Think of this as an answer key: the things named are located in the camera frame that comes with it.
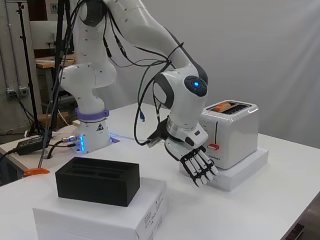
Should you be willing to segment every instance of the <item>robot finger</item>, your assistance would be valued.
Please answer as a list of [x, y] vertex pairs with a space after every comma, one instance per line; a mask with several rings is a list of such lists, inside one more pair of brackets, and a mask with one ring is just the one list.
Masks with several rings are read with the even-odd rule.
[[199, 154], [200, 157], [205, 161], [206, 164], [208, 164], [208, 165], [211, 165], [211, 164], [212, 164], [210, 170], [211, 170], [211, 172], [212, 172], [214, 175], [217, 175], [219, 171], [218, 171], [218, 169], [214, 166], [214, 162], [213, 162], [211, 159], [209, 159], [209, 158], [207, 157], [207, 155], [204, 154], [204, 152], [202, 152], [201, 150], [199, 151], [198, 154]]
[[197, 170], [198, 173], [202, 172], [201, 167], [199, 166], [198, 162], [196, 161], [196, 159], [191, 158], [190, 159], [191, 164], [193, 165], [193, 167]]
[[200, 187], [200, 186], [202, 186], [204, 184], [204, 183], [202, 183], [200, 178], [197, 178], [194, 182], [198, 187]]
[[[202, 160], [202, 158], [199, 155], [195, 156], [195, 159], [197, 160], [197, 162], [199, 163], [200, 167], [204, 170], [204, 169], [208, 169], [207, 165], [204, 163], [204, 161]], [[213, 174], [209, 171], [206, 172], [206, 178], [210, 181], [213, 180], [214, 176]]]
[[201, 176], [201, 181], [203, 183], [203, 185], [207, 184], [208, 180], [206, 179], [206, 177], [204, 175]]
[[189, 171], [191, 172], [191, 174], [193, 175], [193, 176], [196, 176], [198, 173], [197, 173], [197, 170], [193, 167], [193, 165], [191, 164], [191, 162], [189, 161], [189, 160], [187, 160], [186, 162], [185, 162], [185, 164], [186, 164], [186, 166], [187, 166], [187, 168], [189, 168]]
[[214, 179], [214, 175], [210, 171], [206, 173], [206, 177], [209, 180], [209, 182], [211, 182]]
[[207, 165], [204, 163], [204, 161], [202, 160], [202, 158], [199, 155], [195, 155], [195, 159], [197, 160], [197, 162], [199, 163], [199, 165], [201, 166], [202, 169], [207, 168]]

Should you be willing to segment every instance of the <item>blue light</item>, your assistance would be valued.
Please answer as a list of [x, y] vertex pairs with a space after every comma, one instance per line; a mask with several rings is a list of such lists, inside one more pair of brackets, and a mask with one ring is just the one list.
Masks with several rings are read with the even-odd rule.
[[195, 88], [199, 88], [199, 87], [200, 87], [200, 83], [199, 83], [199, 82], [194, 82], [194, 83], [193, 83], [193, 86], [194, 86]]

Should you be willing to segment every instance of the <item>cardboard box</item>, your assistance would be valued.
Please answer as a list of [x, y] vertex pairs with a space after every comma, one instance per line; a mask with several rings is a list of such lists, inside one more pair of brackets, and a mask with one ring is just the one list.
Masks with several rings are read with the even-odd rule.
[[[268, 155], [268, 150], [258, 148], [232, 168], [228, 170], [218, 168], [218, 176], [215, 176], [208, 185], [230, 192], [265, 166], [268, 163]], [[182, 164], [179, 166], [179, 171], [189, 176]]]
[[55, 198], [33, 209], [38, 240], [150, 240], [167, 211], [166, 183], [141, 178], [129, 207]]

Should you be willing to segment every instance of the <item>black box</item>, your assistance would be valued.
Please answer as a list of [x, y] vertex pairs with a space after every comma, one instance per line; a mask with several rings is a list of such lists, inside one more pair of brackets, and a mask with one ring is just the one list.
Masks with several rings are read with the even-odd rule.
[[140, 188], [139, 164], [75, 157], [56, 181], [61, 198], [127, 207]]

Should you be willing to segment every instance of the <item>gray floor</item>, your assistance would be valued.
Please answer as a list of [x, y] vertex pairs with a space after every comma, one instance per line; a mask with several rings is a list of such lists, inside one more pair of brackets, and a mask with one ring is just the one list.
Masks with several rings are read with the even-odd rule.
[[301, 240], [320, 240], [320, 194], [300, 221], [305, 226]]

